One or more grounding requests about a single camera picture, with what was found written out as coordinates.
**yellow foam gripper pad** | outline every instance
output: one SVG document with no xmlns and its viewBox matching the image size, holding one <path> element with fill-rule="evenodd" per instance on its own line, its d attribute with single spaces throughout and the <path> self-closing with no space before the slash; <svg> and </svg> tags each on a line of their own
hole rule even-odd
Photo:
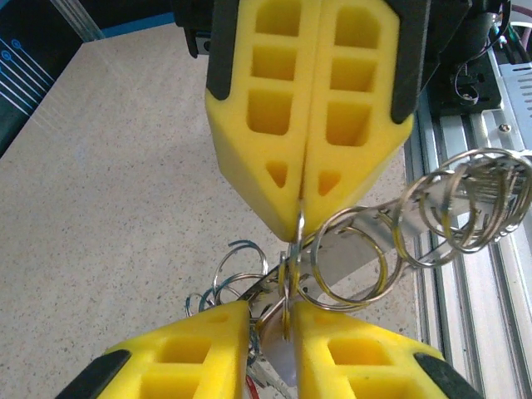
<svg viewBox="0 0 532 399">
<path fill-rule="evenodd" d="M 410 134 L 411 117 L 391 119 L 399 17 L 384 0 L 223 3 L 206 92 L 219 168 L 289 241 L 300 200 L 309 234 L 356 203 Z"/>
<path fill-rule="evenodd" d="M 249 342 L 245 301 L 122 342 L 130 359 L 100 399 L 241 399 Z"/>
<path fill-rule="evenodd" d="M 434 348 L 394 332 L 327 312 L 293 308 L 299 399 L 444 399 L 414 358 Z"/>
</svg>

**granite countertop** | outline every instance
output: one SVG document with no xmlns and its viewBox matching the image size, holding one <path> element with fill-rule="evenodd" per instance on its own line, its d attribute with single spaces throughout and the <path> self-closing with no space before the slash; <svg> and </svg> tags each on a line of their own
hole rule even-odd
<svg viewBox="0 0 532 399">
<path fill-rule="evenodd" d="M 218 171 L 206 66 L 174 25 L 85 44 L 0 159 L 0 397 L 53 397 L 110 345 L 183 318 L 227 243 L 285 249 Z M 404 184 L 400 151 L 363 203 Z M 407 278 L 358 317 L 415 337 L 415 309 Z"/>
</svg>

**blue panel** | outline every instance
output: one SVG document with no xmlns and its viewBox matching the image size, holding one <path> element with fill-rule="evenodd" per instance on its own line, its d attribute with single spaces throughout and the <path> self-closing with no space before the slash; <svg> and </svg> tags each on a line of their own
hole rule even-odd
<svg viewBox="0 0 532 399">
<path fill-rule="evenodd" d="M 0 0 L 0 9 L 7 4 L 9 0 Z"/>
<path fill-rule="evenodd" d="M 114 37 L 125 35 L 126 33 L 131 33 L 135 31 L 141 31 L 143 29 L 148 29 L 150 27 L 158 27 L 160 25 L 166 25 L 168 23 L 174 22 L 174 14 L 172 12 L 167 12 L 165 14 L 156 15 L 154 17 L 148 17 L 140 19 L 134 22 L 122 23 L 115 27 L 107 27 L 102 29 L 105 37 Z"/>
</svg>

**red object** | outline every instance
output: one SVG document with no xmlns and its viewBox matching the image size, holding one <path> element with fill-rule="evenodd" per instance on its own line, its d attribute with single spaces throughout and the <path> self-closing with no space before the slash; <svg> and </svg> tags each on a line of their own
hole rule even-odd
<svg viewBox="0 0 532 399">
<path fill-rule="evenodd" d="M 253 382 L 253 379 L 250 376 L 246 376 L 246 385 L 248 386 L 249 395 L 251 399 L 259 399 L 259 393 L 257 392 L 257 387 Z"/>
</svg>

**metal frame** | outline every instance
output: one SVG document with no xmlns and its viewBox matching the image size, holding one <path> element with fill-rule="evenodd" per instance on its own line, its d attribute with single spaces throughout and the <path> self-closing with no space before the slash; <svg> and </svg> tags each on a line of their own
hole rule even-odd
<svg viewBox="0 0 532 399">
<path fill-rule="evenodd" d="M 406 147 L 413 178 L 472 148 L 525 148 L 492 52 L 490 60 L 502 95 L 501 109 L 432 118 L 426 96 L 421 97 L 416 129 Z M 529 213 L 523 225 L 498 244 L 418 275 L 420 339 L 440 348 L 485 397 L 532 397 L 530 238 Z M 421 238 L 417 245 L 427 250 L 430 242 L 433 238 Z"/>
</svg>

